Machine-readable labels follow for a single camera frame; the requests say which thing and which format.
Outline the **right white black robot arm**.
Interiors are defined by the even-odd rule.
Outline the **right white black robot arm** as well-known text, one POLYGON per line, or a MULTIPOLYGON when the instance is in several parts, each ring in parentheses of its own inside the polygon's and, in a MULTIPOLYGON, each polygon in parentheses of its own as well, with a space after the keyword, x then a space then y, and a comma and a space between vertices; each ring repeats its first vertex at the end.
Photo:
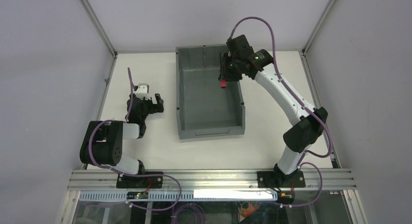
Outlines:
POLYGON ((284 111, 291 128, 283 134, 286 147, 274 166, 273 179, 278 184, 291 179, 304 154, 325 131, 328 112, 307 102, 278 70, 275 58, 266 50, 224 52, 220 63, 221 87, 246 75, 262 86, 284 111))

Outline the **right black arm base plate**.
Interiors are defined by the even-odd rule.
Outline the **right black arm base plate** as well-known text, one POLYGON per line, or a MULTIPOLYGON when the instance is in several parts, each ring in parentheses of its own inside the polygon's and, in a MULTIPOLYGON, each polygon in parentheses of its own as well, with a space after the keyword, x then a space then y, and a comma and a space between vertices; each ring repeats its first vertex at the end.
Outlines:
POLYGON ((295 171, 284 175, 275 171, 258 171, 257 184, 259 188, 304 188, 306 186, 304 174, 295 171))

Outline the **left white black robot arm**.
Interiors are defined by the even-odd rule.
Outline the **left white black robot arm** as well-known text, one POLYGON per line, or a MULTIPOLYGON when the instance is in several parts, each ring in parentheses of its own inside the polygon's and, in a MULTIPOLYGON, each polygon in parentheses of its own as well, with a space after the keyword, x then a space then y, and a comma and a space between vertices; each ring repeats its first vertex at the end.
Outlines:
POLYGON ((102 169, 110 169, 122 175, 145 175, 141 160, 123 153, 123 141, 143 138, 146 119, 150 114, 164 112, 164 100, 159 93, 152 98, 140 98, 136 94, 127 101, 130 109, 126 121, 90 121, 80 148, 80 161, 102 169))

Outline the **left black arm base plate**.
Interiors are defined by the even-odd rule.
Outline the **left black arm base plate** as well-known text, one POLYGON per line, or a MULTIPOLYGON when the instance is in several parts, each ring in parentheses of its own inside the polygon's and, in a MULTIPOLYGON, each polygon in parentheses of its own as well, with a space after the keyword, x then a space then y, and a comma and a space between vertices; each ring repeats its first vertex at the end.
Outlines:
POLYGON ((163 172, 146 172, 146 177, 118 176, 118 189, 161 189, 163 187, 163 172))

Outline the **red handled black screwdriver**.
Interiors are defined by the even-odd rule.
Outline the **red handled black screwdriver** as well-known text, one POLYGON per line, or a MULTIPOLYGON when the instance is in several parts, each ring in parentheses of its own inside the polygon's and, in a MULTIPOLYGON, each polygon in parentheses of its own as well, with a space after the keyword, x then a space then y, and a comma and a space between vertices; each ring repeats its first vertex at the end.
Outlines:
POLYGON ((226 80, 224 79, 224 54, 220 53, 220 74, 219 82, 221 88, 226 88, 226 80))

